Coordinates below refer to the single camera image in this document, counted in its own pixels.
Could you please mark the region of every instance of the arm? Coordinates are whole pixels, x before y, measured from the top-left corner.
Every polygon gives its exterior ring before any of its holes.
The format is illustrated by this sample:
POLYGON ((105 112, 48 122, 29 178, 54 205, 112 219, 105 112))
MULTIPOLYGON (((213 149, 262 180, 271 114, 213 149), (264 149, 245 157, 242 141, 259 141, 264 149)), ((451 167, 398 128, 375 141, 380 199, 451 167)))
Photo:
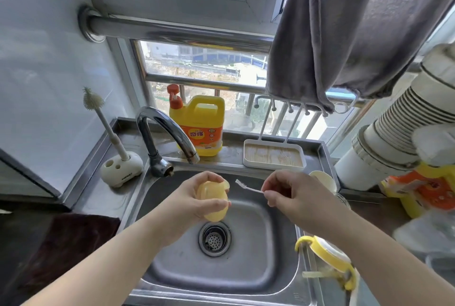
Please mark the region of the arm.
POLYGON ((270 206, 350 257, 383 306, 453 305, 455 288, 403 246, 337 200, 315 178, 275 171, 262 187, 270 206))
POLYGON ((222 182, 212 172, 186 180, 159 206, 106 242, 82 262, 30 298, 26 306, 122 305, 156 254, 228 201, 197 200, 206 181, 222 182))

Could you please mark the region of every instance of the person's right arm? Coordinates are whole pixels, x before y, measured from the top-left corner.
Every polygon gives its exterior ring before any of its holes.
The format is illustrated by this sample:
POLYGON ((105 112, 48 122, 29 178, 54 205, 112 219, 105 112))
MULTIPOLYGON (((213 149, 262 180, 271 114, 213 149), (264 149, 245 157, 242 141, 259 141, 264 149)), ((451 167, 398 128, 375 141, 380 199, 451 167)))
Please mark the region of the person's right arm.
POLYGON ((455 288, 403 246, 349 210, 317 179, 275 171, 262 191, 293 223, 348 255, 382 306, 455 305, 455 288))

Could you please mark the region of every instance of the red pump nozzle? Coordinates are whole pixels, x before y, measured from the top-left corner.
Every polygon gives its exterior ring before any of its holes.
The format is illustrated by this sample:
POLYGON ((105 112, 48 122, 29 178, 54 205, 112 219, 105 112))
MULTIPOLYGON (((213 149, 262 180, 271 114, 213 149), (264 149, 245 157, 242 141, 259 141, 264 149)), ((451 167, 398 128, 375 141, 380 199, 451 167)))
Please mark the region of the red pump nozzle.
POLYGON ((180 98, 177 94, 180 91, 180 88, 176 84, 168 85, 168 93, 169 93, 169 105, 173 109, 179 109, 183 107, 182 98, 180 98))

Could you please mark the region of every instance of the sink drain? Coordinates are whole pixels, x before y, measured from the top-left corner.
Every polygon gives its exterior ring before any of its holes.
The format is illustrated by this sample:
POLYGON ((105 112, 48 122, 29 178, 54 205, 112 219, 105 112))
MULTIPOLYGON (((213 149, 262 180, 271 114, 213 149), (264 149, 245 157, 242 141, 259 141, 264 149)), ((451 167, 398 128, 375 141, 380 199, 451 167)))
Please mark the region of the sink drain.
POLYGON ((208 222, 199 232, 199 246, 210 257, 224 254, 231 244, 231 232, 222 222, 208 222))

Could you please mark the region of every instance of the stainless steel sink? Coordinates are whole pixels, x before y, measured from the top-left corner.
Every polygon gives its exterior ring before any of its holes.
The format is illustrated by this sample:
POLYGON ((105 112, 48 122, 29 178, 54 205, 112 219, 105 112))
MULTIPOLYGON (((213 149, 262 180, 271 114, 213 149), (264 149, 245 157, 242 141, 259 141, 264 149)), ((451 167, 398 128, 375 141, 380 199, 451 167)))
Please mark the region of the stainless steel sink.
POLYGON ((188 165, 172 159, 175 174, 154 178, 145 173, 137 186, 120 230, 147 214, 184 180, 199 171, 220 174, 230 185, 232 206, 220 223, 197 224, 155 257, 126 304, 310 305, 316 303, 314 284, 302 277, 314 258, 294 251, 303 231, 265 198, 240 188, 236 179, 260 189, 271 171, 243 165, 188 165))

